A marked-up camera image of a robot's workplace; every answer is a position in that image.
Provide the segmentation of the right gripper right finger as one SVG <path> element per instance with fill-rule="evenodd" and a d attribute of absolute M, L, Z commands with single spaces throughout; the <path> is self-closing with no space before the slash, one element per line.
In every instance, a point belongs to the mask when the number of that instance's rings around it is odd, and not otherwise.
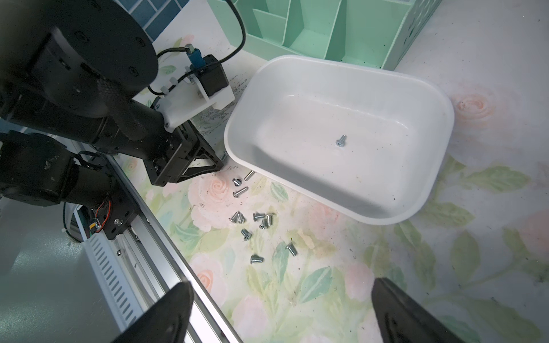
<path fill-rule="evenodd" d="M 371 297 L 384 342 L 463 342 L 388 278 L 375 279 Z"/>

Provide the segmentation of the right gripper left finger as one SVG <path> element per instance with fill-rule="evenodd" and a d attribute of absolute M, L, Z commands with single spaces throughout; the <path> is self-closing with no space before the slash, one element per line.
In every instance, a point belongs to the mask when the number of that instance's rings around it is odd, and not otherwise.
<path fill-rule="evenodd" d="M 176 284 L 113 342 L 184 342 L 193 301 L 191 284 Z"/>

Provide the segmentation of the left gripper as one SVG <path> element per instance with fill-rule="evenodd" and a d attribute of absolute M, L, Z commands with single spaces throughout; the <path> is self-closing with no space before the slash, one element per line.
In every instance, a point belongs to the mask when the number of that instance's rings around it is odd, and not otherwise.
<path fill-rule="evenodd" d="M 212 146 L 191 121 L 186 121 L 167 136 L 160 154 L 144 161 L 153 186 L 177 184 L 224 167 Z"/>

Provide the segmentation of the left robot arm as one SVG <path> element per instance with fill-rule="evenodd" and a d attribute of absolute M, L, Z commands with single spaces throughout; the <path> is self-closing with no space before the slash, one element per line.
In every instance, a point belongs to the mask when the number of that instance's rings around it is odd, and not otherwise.
<path fill-rule="evenodd" d="M 43 207 L 116 197 L 116 178 L 61 138 L 141 159 L 155 186 L 220 171 L 223 161 L 191 121 L 200 108 L 171 118 L 182 80 L 150 107 L 135 101 L 156 79 L 159 58 L 113 1 L 3 1 L 1 118 L 30 133 L 1 135 L 1 195 Z"/>

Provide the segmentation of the white plastic storage box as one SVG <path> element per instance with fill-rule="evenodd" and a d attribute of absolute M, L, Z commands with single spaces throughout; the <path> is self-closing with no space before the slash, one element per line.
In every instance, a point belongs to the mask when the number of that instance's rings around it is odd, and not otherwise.
<path fill-rule="evenodd" d="M 390 225 L 426 204 L 454 123 L 429 81 L 286 55 L 251 78 L 224 145 L 238 164 L 354 220 Z"/>

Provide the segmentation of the green plastic file organizer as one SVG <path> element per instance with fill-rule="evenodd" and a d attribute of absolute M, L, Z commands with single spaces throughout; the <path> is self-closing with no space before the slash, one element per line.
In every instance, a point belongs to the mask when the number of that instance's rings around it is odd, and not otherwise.
<path fill-rule="evenodd" d="M 439 1 L 225 1 L 208 3 L 231 45 L 265 60 L 286 54 L 393 71 Z"/>

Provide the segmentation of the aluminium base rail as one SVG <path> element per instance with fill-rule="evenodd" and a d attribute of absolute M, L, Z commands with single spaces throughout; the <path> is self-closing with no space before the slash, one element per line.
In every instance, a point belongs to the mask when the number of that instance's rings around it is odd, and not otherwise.
<path fill-rule="evenodd" d="M 90 231 L 81 205 L 64 207 L 64 230 L 82 240 L 120 334 L 176 284 L 189 282 L 194 301 L 184 342 L 240 342 L 239 335 L 114 158 L 89 160 L 106 168 L 107 174 L 117 180 L 122 196 L 110 198 L 110 222 L 102 231 Z"/>

